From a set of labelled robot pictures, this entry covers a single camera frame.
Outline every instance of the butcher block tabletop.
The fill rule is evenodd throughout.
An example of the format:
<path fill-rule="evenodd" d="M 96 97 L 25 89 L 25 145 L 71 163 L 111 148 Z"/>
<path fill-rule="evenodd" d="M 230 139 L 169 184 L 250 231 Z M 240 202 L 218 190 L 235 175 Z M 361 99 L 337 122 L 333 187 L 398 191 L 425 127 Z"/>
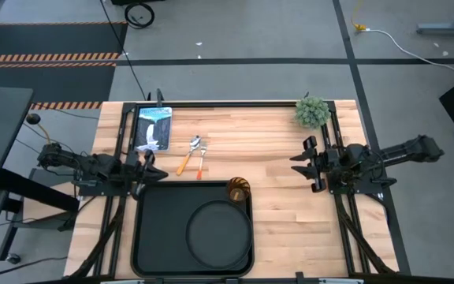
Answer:
<path fill-rule="evenodd" d="M 336 100 L 334 103 L 344 145 L 365 144 L 355 101 Z M 102 105 L 92 153 L 114 154 L 122 106 L 123 102 Z M 207 103 L 204 107 L 174 107 L 170 149 L 156 154 L 155 166 L 169 173 L 164 181 L 194 181 L 199 169 L 199 151 L 193 153 L 181 176 L 176 172 L 189 150 L 190 139 L 200 135 L 208 145 L 203 180 L 242 177 L 249 181 L 255 263 L 245 278 L 294 278 L 297 271 L 310 278 L 348 276 L 333 196 L 327 191 L 313 193 L 311 181 L 290 168 L 306 164 L 292 162 L 289 158 L 303 151 L 303 140 L 309 136 L 316 136 L 318 150 L 323 150 L 322 133 L 298 126 L 294 115 L 294 107 L 210 107 Z M 126 125 L 123 151 L 128 150 L 131 121 L 129 118 Z M 79 213 L 65 275 L 71 275 L 81 265 L 98 241 L 105 202 L 104 196 L 98 196 Z M 396 271 L 396 257 L 383 207 L 362 195 L 356 196 L 356 202 L 364 237 Z M 117 203 L 116 197 L 112 214 Z M 130 265 L 135 217 L 136 201 L 129 197 L 116 279 L 138 278 Z M 108 272 L 111 241 L 104 250 L 102 274 Z M 350 242 L 355 269 L 360 272 L 359 254 L 352 237 Z"/>

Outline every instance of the gray floor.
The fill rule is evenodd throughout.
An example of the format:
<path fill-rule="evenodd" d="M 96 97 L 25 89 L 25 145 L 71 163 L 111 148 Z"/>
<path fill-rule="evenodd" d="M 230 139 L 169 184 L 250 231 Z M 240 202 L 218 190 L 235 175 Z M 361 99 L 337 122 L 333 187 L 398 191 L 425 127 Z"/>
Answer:
<path fill-rule="evenodd" d="M 355 0 L 340 1 L 349 17 Z M 155 23 L 129 29 L 131 59 L 182 58 L 345 58 L 331 1 L 166 0 L 152 2 Z M 112 21 L 123 10 L 107 4 Z M 420 36 L 418 23 L 454 18 L 454 1 L 365 0 L 356 21 L 390 32 L 400 45 L 428 58 L 454 58 L 454 38 Z M 6 0 L 0 22 L 104 21 L 97 1 Z M 379 34 L 354 35 L 357 58 L 406 58 Z M 361 65 L 359 67 L 374 127 L 382 147 L 420 133 L 436 139 L 446 155 L 435 164 L 404 164 L 389 169 L 398 179 L 393 197 L 414 275 L 454 277 L 454 125 L 437 98 L 454 85 L 454 73 L 429 65 Z M 161 88 L 166 99 L 298 99 L 305 92 L 326 99 L 356 99 L 347 65 L 187 65 L 138 66 L 146 92 Z M 141 99 L 128 67 L 117 67 L 110 100 Z M 99 115 L 97 110 L 78 110 Z M 88 151 L 95 121 L 51 110 L 40 112 L 50 135 L 76 151 Z M 43 140 L 26 128 L 19 139 L 39 149 Z M 27 175 L 36 154 L 15 144 L 6 167 Z M 0 228 L 0 242 L 3 228 Z M 64 256 L 71 233 L 22 230 L 12 251 L 24 263 Z M 0 270 L 9 267 L 0 263 Z M 0 282 L 34 282 L 59 278 L 64 262 L 0 276 Z"/>

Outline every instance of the hazard stripe tape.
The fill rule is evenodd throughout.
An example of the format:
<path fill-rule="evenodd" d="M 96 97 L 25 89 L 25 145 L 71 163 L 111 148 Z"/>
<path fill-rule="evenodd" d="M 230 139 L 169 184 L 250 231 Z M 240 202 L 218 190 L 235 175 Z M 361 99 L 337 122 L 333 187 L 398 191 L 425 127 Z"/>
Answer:
<path fill-rule="evenodd" d="M 112 24 L 127 24 L 126 21 L 115 21 L 111 22 Z M 110 24 L 107 21 L 100 22 L 65 22 L 65 23 L 0 23 L 2 25 L 63 25 L 63 24 Z"/>
<path fill-rule="evenodd" d="M 88 67 L 88 66 L 113 66 L 112 62 L 86 62 L 86 63 L 38 63 L 38 64 L 0 64 L 0 68 L 43 68 L 43 67 Z"/>
<path fill-rule="evenodd" d="M 35 61 L 69 61 L 69 60 L 115 60 L 117 52 L 79 53 L 79 54 L 0 54 L 0 62 L 35 62 Z"/>
<path fill-rule="evenodd" d="M 32 103 L 32 110 L 97 110 L 102 102 L 52 102 Z"/>

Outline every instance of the fork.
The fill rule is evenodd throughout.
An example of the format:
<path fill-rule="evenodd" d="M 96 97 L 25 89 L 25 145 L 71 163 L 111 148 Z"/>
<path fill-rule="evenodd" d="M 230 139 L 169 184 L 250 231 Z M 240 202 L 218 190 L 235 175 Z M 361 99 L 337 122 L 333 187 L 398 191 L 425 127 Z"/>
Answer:
<path fill-rule="evenodd" d="M 199 164 L 199 171 L 197 172 L 198 180 L 200 180 L 203 177 L 203 160 L 207 149 L 208 147 L 206 146 L 206 141 L 201 142 L 201 162 Z"/>

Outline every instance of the green succulent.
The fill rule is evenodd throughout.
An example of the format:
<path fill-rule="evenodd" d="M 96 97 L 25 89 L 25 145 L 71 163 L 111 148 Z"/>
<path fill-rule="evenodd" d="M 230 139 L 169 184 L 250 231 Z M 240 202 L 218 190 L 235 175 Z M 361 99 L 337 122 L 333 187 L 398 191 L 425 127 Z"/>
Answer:
<path fill-rule="evenodd" d="M 320 98 L 306 95 L 296 107 L 296 121 L 303 127 L 317 129 L 330 118 L 329 106 Z"/>

